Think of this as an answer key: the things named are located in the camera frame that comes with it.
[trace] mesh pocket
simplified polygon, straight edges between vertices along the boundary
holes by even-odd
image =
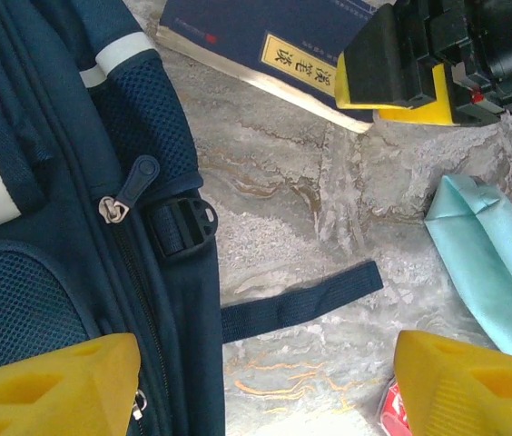
[[[192,133],[159,57],[110,77],[105,88],[93,94],[93,101],[125,174],[142,154],[154,156],[161,166],[152,190],[197,173]]]
[[[0,366],[88,339],[53,274],[30,256],[0,251]]]

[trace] yellow label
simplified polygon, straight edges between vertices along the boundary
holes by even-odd
[[[261,60],[331,97],[334,95],[337,69],[274,35],[266,36]]]

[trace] black strap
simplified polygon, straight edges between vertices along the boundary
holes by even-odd
[[[377,265],[371,261],[307,289],[224,307],[223,342],[311,321],[382,287]]]

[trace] marble floor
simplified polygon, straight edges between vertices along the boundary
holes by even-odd
[[[151,38],[162,2],[129,0]],[[221,220],[222,302],[375,260],[385,287],[305,325],[224,346],[228,434],[379,434],[402,329],[492,346],[457,297],[424,212],[444,173],[512,200],[512,117],[478,129],[377,120],[353,134],[160,47]]]

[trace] red packaging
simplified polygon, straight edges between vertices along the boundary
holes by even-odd
[[[388,436],[411,436],[408,415],[403,407],[403,400],[395,379],[385,390],[379,410],[379,422]]]

